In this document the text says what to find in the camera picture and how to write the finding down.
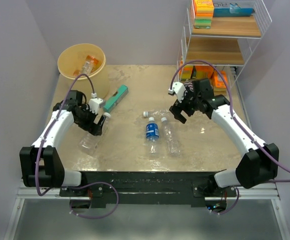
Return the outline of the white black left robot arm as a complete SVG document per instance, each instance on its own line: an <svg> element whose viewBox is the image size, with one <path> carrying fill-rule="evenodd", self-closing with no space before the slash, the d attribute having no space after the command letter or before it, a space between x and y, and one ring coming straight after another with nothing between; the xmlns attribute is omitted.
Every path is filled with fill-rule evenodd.
<svg viewBox="0 0 290 240"><path fill-rule="evenodd" d="M51 119L38 139L19 152L22 180L26 187L71 187L77 196L84 196L89 184L82 180L80 171L66 170L58 154L58 148L73 124L93 136L100 136L105 116L95 119L105 100L95 93L87 99L78 90L70 90L65 99L52 108Z"/></svg>

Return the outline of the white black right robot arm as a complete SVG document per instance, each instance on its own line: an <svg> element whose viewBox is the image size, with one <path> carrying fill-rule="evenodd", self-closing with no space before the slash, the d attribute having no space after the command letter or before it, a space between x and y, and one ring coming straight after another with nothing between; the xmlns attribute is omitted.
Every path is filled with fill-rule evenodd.
<svg viewBox="0 0 290 240"><path fill-rule="evenodd" d="M255 135L247 125L230 110L230 101L222 94L215 95L208 79L174 82L168 90L177 97L169 108L174 118L181 123L196 111L205 114L218 124L240 152L242 159L235 169L226 169L210 175L202 189L212 196L220 196L227 187L242 186L250 189L277 177L279 149L267 144Z"/></svg>

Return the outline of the orange label clear bottle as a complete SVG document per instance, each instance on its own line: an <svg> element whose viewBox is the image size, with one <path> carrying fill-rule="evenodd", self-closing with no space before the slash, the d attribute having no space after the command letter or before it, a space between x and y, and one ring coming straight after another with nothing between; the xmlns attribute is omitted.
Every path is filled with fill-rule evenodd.
<svg viewBox="0 0 290 240"><path fill-rule="evenodd" d="M73 72L73 75L74 76L78 76L79 74L89 75L96 70L98 63L99 63L99 60L97 58L95 58L94 56L91 56L91 55L87 55L87 57L85 58L85 62L83 64L83 66L81 67L81 69L80 70L76 69Z"/></svg>

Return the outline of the large clear square bottle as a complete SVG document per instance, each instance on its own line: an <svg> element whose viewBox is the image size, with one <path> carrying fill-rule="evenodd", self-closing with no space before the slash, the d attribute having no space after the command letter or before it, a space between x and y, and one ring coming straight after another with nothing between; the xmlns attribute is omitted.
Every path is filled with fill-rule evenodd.
<svg viewBox="0 0 290 240"><path fill-rule="evenodd" d="M107 130L108 130L108 124L109 121L111 119L111 114L108 112L103 113L103 115L106 115L106 121L102 127L102 135L100 136L94 136L90 133L87 133L79 142L79 149L89 155L92 156L95 151L97 150L99 144L101 143L101 141L103 140Z"/></svg>

